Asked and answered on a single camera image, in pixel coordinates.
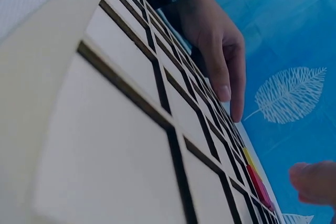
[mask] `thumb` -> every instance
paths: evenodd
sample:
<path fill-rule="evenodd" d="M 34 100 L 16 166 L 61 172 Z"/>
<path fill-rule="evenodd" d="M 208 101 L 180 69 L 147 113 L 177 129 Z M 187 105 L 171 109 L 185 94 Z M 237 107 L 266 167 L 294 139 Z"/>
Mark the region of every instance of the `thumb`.
<path fill-rule="evenodd" d="M 211 85 L 222 102 L 231 100 L 229 72 L 221 39 L 205 40 L 200 46 Z"/>
<path fill-rule="evenodd" d="M 298 163 L 289 170 L 290 181 L 303 201 L 336 206 L 336 163 Z"/>

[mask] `hand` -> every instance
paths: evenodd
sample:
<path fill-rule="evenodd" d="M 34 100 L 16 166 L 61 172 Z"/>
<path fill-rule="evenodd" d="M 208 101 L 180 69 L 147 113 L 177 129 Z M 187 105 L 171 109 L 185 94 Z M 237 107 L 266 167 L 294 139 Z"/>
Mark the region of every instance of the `hand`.
<path fill-rule="evenodd" d="M 299 200 L 314 205 L 327 205 L 336 210 L 336 163 L 298 163 L 289 170 L 290 182 Z"/>
<path fill-rule="evenodd" d="M 241 32 L 215 0 L 177 0 L 177 11 L 184 36 L 204 58 L 214 91 L 221 101 L 231 101 L 231 117 L 239 122 L 246 84 Z"/>

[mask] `red block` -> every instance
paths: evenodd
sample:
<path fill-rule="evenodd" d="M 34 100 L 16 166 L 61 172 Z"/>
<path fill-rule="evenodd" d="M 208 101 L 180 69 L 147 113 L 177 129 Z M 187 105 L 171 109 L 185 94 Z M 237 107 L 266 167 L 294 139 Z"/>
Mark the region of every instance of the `red block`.
<path fill-rule="evenodd" d="M 257 194 L 258 194 L 258 197 L 261 203 L 263 203 L 267 208 L 271 207 L 266 188 L 264 186 L 264 183 L 261 181 L 259 175 L 250 165 L 247 165 L 247 171 L 250 174 L 252 183 L 254 184 L 254 187 L 256 188 L 256 191 L 257 191 Z"/>

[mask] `finger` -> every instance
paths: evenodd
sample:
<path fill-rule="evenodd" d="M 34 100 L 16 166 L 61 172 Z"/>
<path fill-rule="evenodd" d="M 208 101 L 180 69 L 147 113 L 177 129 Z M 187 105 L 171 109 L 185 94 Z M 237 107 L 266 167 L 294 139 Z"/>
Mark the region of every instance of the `finger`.
<path fill-rule="evenodd" d="M 306 204 L 319 204 L 316 200 L 310 199 L 302 194 L 299 194 L 299 201 Z"/>
<path fill-rule="evenodd" d="M 243 116 L 246 86 L 245 46 L 238 45 L 233 56 L 226 62 L 230 75 L 231 103 L 230 114 L 234 122 Z"/>
<path fill-rule="evenodd" d="M 336 206 L 336 163 L 299 163 L 290 171 L 293 187 L 316 204 Z"/>
<path fill-rule="evenodd" d="M 208 38 L 200 46 L 210 82 L 222 102 L 231 99 L 229 73 L 223 54 L 222 40 Z"/>

